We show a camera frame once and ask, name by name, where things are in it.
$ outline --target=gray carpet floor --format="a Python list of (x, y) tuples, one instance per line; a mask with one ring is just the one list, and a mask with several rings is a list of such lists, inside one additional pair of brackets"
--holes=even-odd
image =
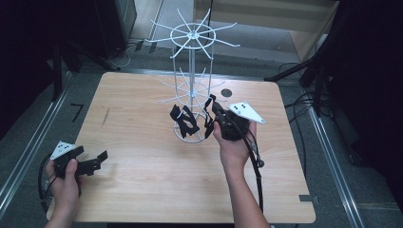
[[(139, 51), (134, 48), (129, 51), (131, 62), (122, 68), (123, 72), (141, 72), (139, 69), (172, 71), (171, 62), (168, 59), (170, 50), (157, 48), (154, 52), (144, 46)], [(179, 59), (184, 65), (187, 60)], [(73, 73), (66, 98), (56, 115), (47, 135), (43, 139), (37, 153), (30, 164), (21, 184), (18, 187), (5, 215), (0, 220), (0, 227), (41, 227), (46, 224), (46, 216), (40, 206), (37, 193), (37, 173), (41, 160), (51, 152), (55, 145), (64, 142), (75, 142), (86, 112), (91, 103), (93, 94), (105, 73), (99, 66), (83, 57), (84, 67), (80, 73)], [(115, 62), (125, 63), (125, 54), (114, 59)], [(283, 65), (276, 61), (262, 61), (245, 59), (240, 57), (217, 56), (214, 63), (214, 73), (221, 77), (238, 78), (242, 80), (262, 80), (262, 77), (275, 75), (292, 65)], [(279, 83), (282, 99), (285, 104), (293, 103), (302, 93), (302, 88), (297, 85), (299, 74), (296, 73)], [(41, 121), (52, 96), (52, 86), (38, 96), (35, 103), (14, 125), (9, 134), (0, 142), (1, 179), (4, 183), (21, 157), (30, 137)], [(77, 114), (77, 106), (84, 105), (77, 120), (73, 121)], [(297, 110), (304, 108), (305, 104), (296, 106)], [(292, 108), (287, 108), (289, 119), (294, 117)], [(342, 171), (352, 189), (355, 201), (363, 222), (367, 227), (403, 227), (403, 217), (391, 196), (384, 179), (371, 167), (357, 167), (349, 163), (347, 148), (341, 139), (335, 123), (327, 117), (322, 117), (329, 138), (332, 140), (337, 159)], [(300, 224), (299, 227), (350, 227), (343, 203), (338, 194), (335, 181), (329, 169), (323, 150), (313, 127), (308, 113), (298, 118), (303, 140), (306, 145), (306, 173), (307, 183), (311, 195), (315, 198), (314, 206), (317, 220), (312, 224)], [(297, 132), (296, 122), (291, 123), (291, 128), (296, 141), (297, 150), (303, 161), (302, 141)], [(145, 224), (131, 224), (132, 227), (168, 227)], [(274, 224), (276, 227), (295, 227), (295, 224)], [(107, 227), (104, 223), (74, 223), (73, 227)]]

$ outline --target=person's left hand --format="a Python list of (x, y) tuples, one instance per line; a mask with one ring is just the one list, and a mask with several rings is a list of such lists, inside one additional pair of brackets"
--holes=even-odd
[(80, 207), (79, 188), (75, 178), (77, 161), (70, 160), (66, 168), (64, 179), (56, 178), (54, 173), (54, 161), (47, 165), (47, 174), (51, 193), (55, 200), (55, 209), (47, 224), (47, 227), (68, 227), (73, 222)]

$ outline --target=hand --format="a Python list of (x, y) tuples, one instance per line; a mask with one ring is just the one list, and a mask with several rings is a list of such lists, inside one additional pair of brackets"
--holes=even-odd
[[(256, 138), (257, 124), (256, 122), (249, 123), (249, 130)], [(247, 134), (249, 139), (253, 139), (251, 133)], [(236, 172), (243, 174), (243, 167), (249, 158), (249, 151), (244, 140), (227, 141), (221, 137), (221, 128), (219, 123), (214, 122), (214, 137), (220, 145), (221, 163), (225, 172)]]
[(54, 161), (47, 165), (50, 189), (55, 200), (55, 209), (47, 224), (47, 227), (69, 227), (77, 215), (80, 207), (79, 189), (75, 178), (77, 161), (70, 160), (66, 168), (64, 179), (56, 178), (54, 173)]

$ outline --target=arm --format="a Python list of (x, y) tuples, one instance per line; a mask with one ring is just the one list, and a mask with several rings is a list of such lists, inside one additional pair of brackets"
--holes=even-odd
[[(51, 193), (55, 199), (55, 209), (46, 227), (69, 227), (77, 215), (79, 209), (79, 190), (75, 179), (77, 161), (71, 160), (66, 169), (65, 179), (56, 178), (50, 186)], [(49, 181), (52, 182), (54, 176), (54, 161), (47, 165)]]
[[(249, 129), (255, 136), (256, 128), (256, 123), (249, 124)], [(243, 168), (249, 159), (249, 151), (245, 142), (243, 140), (236, 142), (224, 140), (217, 122), (214, 122), (213, 134), (220, 145), (221, 163), (228, 182), (235, 226), (269, 227), (243, 174)]]

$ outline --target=white wire rack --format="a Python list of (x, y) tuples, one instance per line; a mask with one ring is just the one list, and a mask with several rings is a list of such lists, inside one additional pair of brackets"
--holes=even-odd
[[(157, 26), (164, 29), (170, 29), (170, 35), (168, 38), (158, 39), (158, 40), (147, 40), (148, 42), (161, 42), (161, 41), (171, 41), (172, 42), (172, 56), (170, 58), (173, 60), (174, 67), (174, 76), (175, 76), (175, 84), (171, 85), (161, 81), (161, 83), (165, 86), (170, 86), (175, 88), (175, 96), (173, 98), (160, 101), (160, 103), (167, 103), (170, 101), (178, 101), (182, 105), (187, 105), (192, 111), (195, 119), (198, 118), (206, 118), (206, 113), (204, 113), (203, 106), (207, 102), (210, 97), (210, 90), (212, 87), (221, 86), (224, 82), (218, 85), (211, 85), (211, 75), (213, 71), (213, 60), (214, 60), (214, 44), (216, 42), (225, 44), (231, 47), (239, 47), (240, 45), (233, 45), (228, 42), (217, 39), (216, 31), (222, 29), (230, 29), (237, 23), (234, 23), (230, 26), (221, 27), (221, 28), (210, 28), (205, 25), (205, 20), (210, 14), (210, 10), (204, 16), (203, 20), (200, 23), (187, 23), (181, 12), (178, 10), (178, 14), (181, 17), (183, 24), (176, 26), (175, 28), (171, 28), (168, 26), (164, 26), (158, 24), (151, 20), (151, 22)], [(182, 69), (179, 67), (180, 73), (182, 75), (178, 76), (177, 67), (176, 67), (176, 57), (183, 51), (187, 50), (189, 53), (189, 70), (188, 73), (184, 73)], [(202, 71), (201, 74), (196, 73), (196, 51), (202, 50), (207, 58), (210, 60), (210, 70), (207, 72), (209, 74), (208, 79), (205, 77), (205, 70)], [(201, 109), (201, 112), (195, 112), (194, 108), (198, 107)], [(183, 141), (188, 143), (197, 143), (204, 140), (204, 136), (197, 132), (196, 137), (190, 138), (186, 137), (182, 138), (180, 134), (180, 129), (177, 123), (174, 123), (174, 131), (176, 135)]]

